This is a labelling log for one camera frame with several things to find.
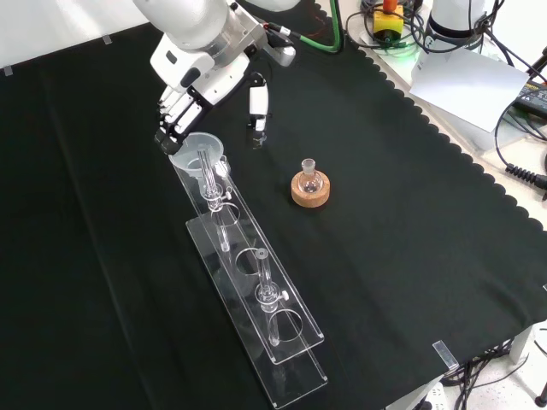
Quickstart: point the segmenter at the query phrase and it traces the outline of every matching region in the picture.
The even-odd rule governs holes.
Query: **black cable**
[[[508,375],[502,377],[502,378],[499,378],[498,380],[494,380],[493,382],[489,382],[489,383],[484,383],[484,384],[479,384],[478,386],[475,386],[474,388],[475,389],[479,389],[481,387],[485,387],[485,386],[490,386],[491,384],[495,384],[495,383],[499,383],[503,380],[505,380],[506,378],[508,378],[509,376],[515,374],[516,372],[518,372],[527,362],[528,362],[528,358],[530,357],[530,355],[528,355],[524,361],[522,362],[522,364],[520,366],[518,366],[516,369],[514,369],[511,373],[509,373]]]
[[[494,43],[496,43],[497,47],[499,47],[499,49],[501,51],[505,50],[506,52],[508,52],[510,55],[512,55],[514,58],[516,58],[519,62],[521,62],[522,64],[527,66],[530,69],[530,71],[532,71],[534,74],[536,74],[539,78],[541,78],[544,82],[547,83],[547,78],[545,78],[538,70],[536,70],[534,67],[532,67],[530,64],[528,64],[526,61],[524,61],[518,55],[516,55],[514,53],[514,51],[510,50],[505,44],[503,44],[501,41],[499,41],[497,39],[497,37],[494,36],[494,33],[490,29],[486,28],[485,33],[488,35],[488,37],[490,37],[492,39],[492,41]]]
[[[547,351],[545,351],[545,349],[542,348],[542,347],[539,345],[538,341],[534,340],[533,342],[534,342],[534,344],[536,345],[536,347],[537,347],[539,350],[541,350],[541,353],[543,353],[545,356],[547,356]]]
[[[499,159],[503,162],[503,164],[505,165],[505,172],[506,173],[509,173],[513,176],[515,176],[516,178],[518,179],[522,179],[524,182],[528,183],[528,184],[531,184],[531,185],[535,185],[536,187],[538,187],[539,189],[541,190],[547,190],[547,175],[541,175],[541,174],[536,174],[536,173],[532,173],[528,170],[526,170],[525,168],[521,168],[521,167],[517,167],[509,162],[507,162],[505,160],[505,158],[503,158],[503,155],[502,155],[502,151],[499,149],[499,141],[498,141],[498,137],[497,137],[497,134],[499,133],[499,126],[501,125],[502,123],[502,120],[503,120],[503,117],[508,113],[509,109],[513,106],[513,104],[519,99],[519,98],[522,98],[522,97],[526,97],[526,96],[529,96],[535,92],[540,92],[541,89],[537,89],[537,90],[534,90],[534,91],[529,91],[521,96],[518,96],[503,112],[502,112],[502,115],[501,117],[499,118],[499,120],[497,121],[497,124],[496,124],[496,129],[494,131],[494,143],[496,145],[496,152],[497,152],[497,156],[499,156]]]
[[[518,119],[517,117],[515,117],[514,115],[512,115],[510,111],[508,111],[507,115],[508,115],[509,117],[511,117],[511,118],[513,119],[513,121],[514,121],[515,123],[517,123],[517,124],[519,125],[519,127],[521,128],[521,130],[522,130],[523,132],[525,132],[526,134],[531,135],[532,137],[534,137],[534,138],[536,138],[536,139],[539,139],[539,140],[541,140],[541,141],[547,141],[547,138],[545,138],[544,135],[543,135],[541,132],[539,132],[538,135],[534,134],[532,131],[530,131],[530,129],[526,128],[526,126],[525,126],[524,124],[522,124],[522,123],[519,121],[519,119]],[[530,124],[530,122],[529,122],[528,119],[526,119],[526,122],[528,123],[529,126],[532,127],[532,129],[535,128],[535,126],[533,126],[532,124]]]
[[[532,128],[535,132],[538,133],[539,135],[539,139],[543,140],[543,141],[547,141],[547,137],[545,136],[545,134],[543,134],[533,123],[532,121],[530,120],[530,115],[528,115],[526,117],[526,123],[530,126],[530,128]]]
[[[403,48],[414,45],[414,43],[407,44],[407,43],[403,42],[403,40],[405,40],[406,38],[411,37],[412,33],[404,36],[403,38],[398,39],[395,42],[387,42],[387,41],[382,41],[380,39],[375,38],[373,33],[370,31],[370,27],[368,26],[368,17],[370,15],[373,15],[373,13],[377,10],[381,10],[381,11],[383,11],[383,13],[385,13],[387,15],[396,15],[397,17],[399,17],[403,20],[405,25],[412,24],[411,20],[409,18],[405,17],[404,15],[400,15],[399,13],[395,13],[395,12],[391,12],[391,11],[384,11],[382,9],[381,5],[374,5],[374,6],[366,8],[362,11],[358,11],[356,13],[353,13],[352,15],[348,16],[348,18],[346,19],[344,27],[345,27],[346,34],[347,34],[348,38],[350,39],[351,43],[355,44],[356,46],[363,47],[365,49],[371,49],[371,50],[403,49]],[[355,40],[354,38],[351,37],[350,30],[349,30],[350,20],[353,17],[357,16],[357,15],[365,15],[365,19],[364,19],[365,20],[364,21],[365,30],[367,31],[368,36],[370,38],[373,38],[374,41],[379,43],[379,45],[364,44],[364,43],[359,42],[359,41],[357,41],[357,40]]]

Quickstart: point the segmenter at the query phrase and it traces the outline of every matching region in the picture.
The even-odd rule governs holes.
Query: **test tube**
[[[228,232],[226,227],[222,225],[222,218],[220,212],[212,212],[213,221],[216,225],[216,233],[219,236],[219,242],[221,243],[222,252],[228,252],[230,250],[230,241],[228,240]]]
[[[214,211],[222,205],[222,200],[220,199],[221,195],[218,187],[216,186],[215,173],[213,172],[213,167],[211,166],[209,151],[206,149],[198,149],[197,157],[199,158],[199,162],[201,163],[203,179],[205,180],[204,197],[207,200],[209,209]]]
[[[264,248],[259,248],[255,252],[256,263],[258,265],[258,278],[260,280],[260,294],[267,300],[273,295],[272,273],[270,272],[269,253]]]

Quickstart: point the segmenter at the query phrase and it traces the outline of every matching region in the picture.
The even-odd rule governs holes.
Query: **white paper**
[[[430,54],[410,93],[492,132],[528,75],[472,51]]]

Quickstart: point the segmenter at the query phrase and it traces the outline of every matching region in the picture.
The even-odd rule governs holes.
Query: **electronic device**
[[[528,81],[519,97],[513,104],[515,108],[547,120],[547,86]]]
[[[382,10],[373,13],[374,38],[382,43],[399,40],[404,29],[403,13],[403,6],[397,4],[397,0],[384,0]]]

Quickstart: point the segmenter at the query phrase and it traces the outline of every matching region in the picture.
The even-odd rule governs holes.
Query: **acrylic stand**
[[[198,214],[186,226],[268,398],[282,408],[326,384],[311,351],[323,333],[219,160],[220,141],[190,137],[203,143],[171,157]]]

